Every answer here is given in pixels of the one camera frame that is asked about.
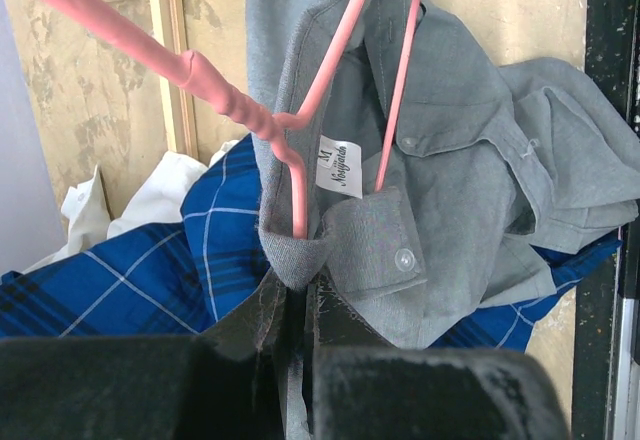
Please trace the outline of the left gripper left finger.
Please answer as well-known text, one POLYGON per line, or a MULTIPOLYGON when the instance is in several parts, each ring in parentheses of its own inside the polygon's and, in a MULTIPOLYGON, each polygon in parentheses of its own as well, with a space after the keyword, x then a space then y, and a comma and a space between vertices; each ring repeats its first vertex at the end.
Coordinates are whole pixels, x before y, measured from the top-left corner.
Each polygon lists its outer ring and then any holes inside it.
POLYGON ((5 439, 280 439, 287 290, 266 275, 199 335, 9 339, 5 439))

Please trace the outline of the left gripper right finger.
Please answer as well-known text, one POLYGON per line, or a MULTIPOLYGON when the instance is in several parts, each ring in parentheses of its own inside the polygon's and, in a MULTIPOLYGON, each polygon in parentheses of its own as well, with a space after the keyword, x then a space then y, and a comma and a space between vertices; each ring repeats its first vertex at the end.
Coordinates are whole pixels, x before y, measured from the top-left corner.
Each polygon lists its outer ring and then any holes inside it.
POLYGON ((317 275, 308 289, 303 392, 315 439, 567 439, 533 358, 492 349, 399 349, 317 275))

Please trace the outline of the grey button shirt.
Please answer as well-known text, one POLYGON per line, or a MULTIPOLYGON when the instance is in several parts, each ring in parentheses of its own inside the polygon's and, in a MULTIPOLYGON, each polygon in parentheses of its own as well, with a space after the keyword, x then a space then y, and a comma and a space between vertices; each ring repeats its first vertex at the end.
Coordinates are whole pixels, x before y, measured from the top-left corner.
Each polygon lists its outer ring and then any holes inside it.
POLYGON ((553 295, 544 254, 575 254, 631 213, 602 187, 610 104, 570 64, 494 65, 464 24, 420 4, 384 185, 375 191, 410 0, 366 0, 310 123, 287 133, 307 171, 308 236, 291 180, 254 151, 259 236, 301 291, 322 269, 386 341, 433 346, 476 311, 553 295))

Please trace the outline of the pink wire hanger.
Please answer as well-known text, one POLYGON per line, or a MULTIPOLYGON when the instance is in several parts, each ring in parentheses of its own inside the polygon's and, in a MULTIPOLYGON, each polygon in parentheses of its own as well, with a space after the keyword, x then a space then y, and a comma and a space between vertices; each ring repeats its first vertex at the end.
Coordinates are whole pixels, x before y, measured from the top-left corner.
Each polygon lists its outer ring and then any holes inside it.
MULTIPOLYGON (((301 130, 310 123, 319 107, 329 82, 366 0, 349 0, 339 25, 332 37, 318 72, 298 112, 272 114, 246 94, 229 83, 223 75, 196 51, 174 54, 137 25, 121 16, 103 0, 42 0, 56 10, 83 25, 94 35, 131 56, 139 63, 164 77, 192 96, 211 105, 220 115, 247 127, 261 140, 268 141, 273 154, 287 165, 292 184, 293 236, 307 237, 306 169, 300 155, 291 149, 284 130, 301 130)), ((390 112, 383 142, 375 191, 384 185, 394 138, 409 58, 421 0, 411 0, 402 50, 393 90, 390 112)))

